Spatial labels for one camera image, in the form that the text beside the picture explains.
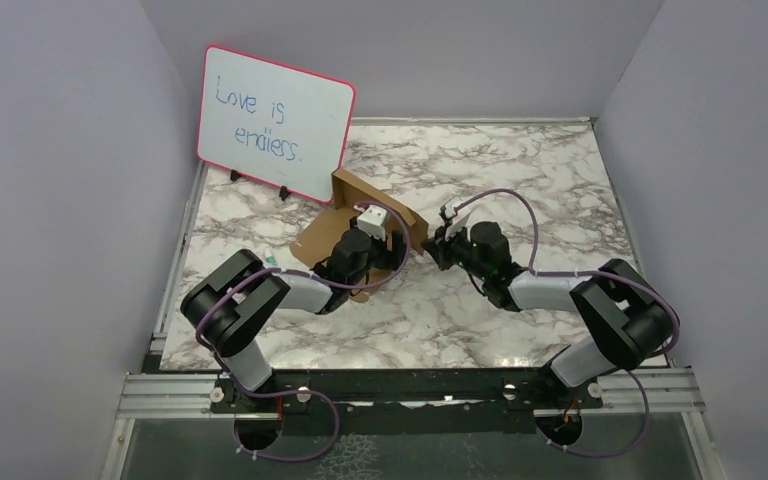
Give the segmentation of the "brown cardboard box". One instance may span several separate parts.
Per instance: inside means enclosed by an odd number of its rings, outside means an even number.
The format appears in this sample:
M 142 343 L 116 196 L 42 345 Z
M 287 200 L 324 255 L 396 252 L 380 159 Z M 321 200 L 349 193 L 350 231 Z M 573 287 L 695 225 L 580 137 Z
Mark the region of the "brown cardboard box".
M 405 258 L 411 251 L 423 251 L 421 243 L 428 238 L 429 224 L 418 212 L 344 168 L 332 174 L 331 185 L 332 205 L 320 212 L 290 245 L 292 255 L 313 272 L 314 265 L 331 254 L 342 234 L 350 228 L 357 228 L 356 217 L 368 205 L 381 206 L 390 214 L 385 240 L 388 249 L 391 232 L 400 230 L 406 244 Z M 358 302 L 364 302 L 383 286 L 385 281 L 397 275 L 405 265 L 404 259 L 401 268 L 396 272 L 373 269 L 368 284 L 348 285 L 348 290 L 339 287 L 333 288 L 332 291 L 339 300 L 354 298 Z

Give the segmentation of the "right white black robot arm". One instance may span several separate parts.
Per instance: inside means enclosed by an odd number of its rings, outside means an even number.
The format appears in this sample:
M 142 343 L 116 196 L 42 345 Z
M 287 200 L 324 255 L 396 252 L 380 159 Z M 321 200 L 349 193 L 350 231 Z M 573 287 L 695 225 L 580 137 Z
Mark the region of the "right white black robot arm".
M 423 248 L 440 269 L 462 268 L 498 309 L 566 311 L 581 317 L 588 337 L 538 372 L 538 396 L 552 407 L 564 405 L 593 378 L 635 370 L 673 344 L 679 332 L 674 309 L 621 259 L 580 273 L 529 270 L 513 260 L 508 238 L 495 222 L 441 226 Z

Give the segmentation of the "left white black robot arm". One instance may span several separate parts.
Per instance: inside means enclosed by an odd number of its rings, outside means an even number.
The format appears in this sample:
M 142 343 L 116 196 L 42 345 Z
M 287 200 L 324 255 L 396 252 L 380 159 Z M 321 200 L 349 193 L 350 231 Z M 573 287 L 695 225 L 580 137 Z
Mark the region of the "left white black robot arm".
M 273 401 L 273 368 L 256 337 L 277 310 L 327 315 L 356 292 L 385 283 L 374 270 L 395 277 L 405 266 L 410 242 L 394 231 L 387 239 L 352 227 L 331 254 L 310 271 L 269 266 L 253 251 L 241 249 L 193 287 L 179 311 L 196 330 L 196 340 L 236 378 L 236 396 L 258 411 Z

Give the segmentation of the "pink framed whiteboard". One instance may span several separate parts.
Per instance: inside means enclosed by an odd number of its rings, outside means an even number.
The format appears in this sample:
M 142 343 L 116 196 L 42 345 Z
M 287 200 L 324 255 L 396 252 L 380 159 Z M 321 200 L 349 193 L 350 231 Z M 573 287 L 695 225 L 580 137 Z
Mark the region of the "pink framed whiteboard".
M 328 203 L 356 96 L 347 81 L 210 45 L 204 54 L 197 157 Z

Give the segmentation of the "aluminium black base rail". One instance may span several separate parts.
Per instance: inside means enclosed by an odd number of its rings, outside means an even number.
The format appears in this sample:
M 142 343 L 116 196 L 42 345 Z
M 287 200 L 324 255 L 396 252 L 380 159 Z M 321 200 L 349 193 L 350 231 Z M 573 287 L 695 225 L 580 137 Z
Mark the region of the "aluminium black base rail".
M 537 425 L 594 415 L 701 413 L 706 405 L 688 368 L 618 372 L 550 398 L 534 368 L 278 370 L 247 396 L 218 372 L 129 376 L 120 420 L 231 420 L 288 436 L 468 432 L 532 434 Z

